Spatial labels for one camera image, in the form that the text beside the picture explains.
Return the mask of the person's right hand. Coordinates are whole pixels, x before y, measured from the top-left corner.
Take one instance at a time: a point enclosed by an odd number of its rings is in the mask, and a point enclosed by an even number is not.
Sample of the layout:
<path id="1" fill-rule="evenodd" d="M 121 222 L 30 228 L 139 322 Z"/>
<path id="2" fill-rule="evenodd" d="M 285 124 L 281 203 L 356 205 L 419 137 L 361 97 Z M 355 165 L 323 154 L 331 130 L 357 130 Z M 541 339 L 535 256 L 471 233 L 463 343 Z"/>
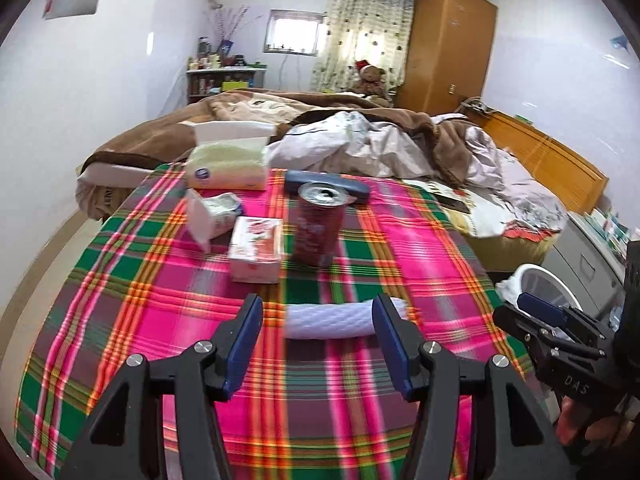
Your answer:
<path id="1" fill-rule="evenodd" d="M 597 418 L 591 408 L 569 396 L 562 397 L 555 435 L 567 453 L 577 453 L 587 443 L 626 453 L 639 451 L 639 429 L 635 422 L 617 413 Z"/>

